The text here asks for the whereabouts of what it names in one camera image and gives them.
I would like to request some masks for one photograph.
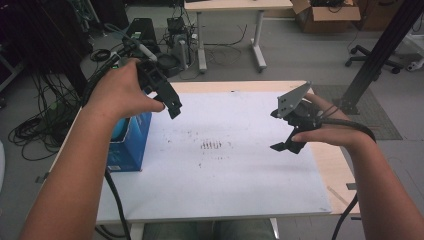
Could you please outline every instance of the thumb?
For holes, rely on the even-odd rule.
[[[291,139],[293,142],[321,142],[322,134],[319,134],[319,130],[300,132],[294,135]]]
[[[143,94],[143,101],[140,101],[141,108],[144,112],[161,112],[165,109],[165,104],[152,99]]]

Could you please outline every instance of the brown markings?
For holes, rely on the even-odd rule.
[[[219,149],[222,147],[221,141],[214,141],[210,139],[203,140],[202,145],[200,145],[200,149]]]

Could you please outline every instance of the cardboard box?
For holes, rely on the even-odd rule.
[[[361,20],[353,24],[362,31],[384,31],[403,0],[358,0]]]
[[[296,21],[306,33],[344,32],[351,21],[361,19],[359,8],[352,0],[342,7],[312,7],[308,0],[292,0]]]
[[[112,172],[140,171],[152,113],[131,117],[125,134],[109,144],[107,167]]]

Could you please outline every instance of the finger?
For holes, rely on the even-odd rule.
[[[161,112],[165,109],[165,105],[162,102],[159,102],[155,99],[149,98],[144,95],[144,101],[141,101],[143,106],[142,108],[147,112]]]
[[[327,110],[331,107],[334,108],[334,104],[328,102],[327,100],[321,98],[318,95],[306,93],[305,99],[311,101],[313,104],[317,105],[321,110]],[[336,112],[331,114],[332,118],[338,118],[338,119],[344,119],[344,120],[350,120],[348,116],[346,116],[341,110],[337,110]]]
[[[293,142],[321,142],[323,136],[319,130],[300,132],[292,137]]]

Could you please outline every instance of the chair wheel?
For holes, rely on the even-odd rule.
[[[392,68],[392,73],[393,73],[393,74],[398,74],[398,73],[400,73],[400,68]]]

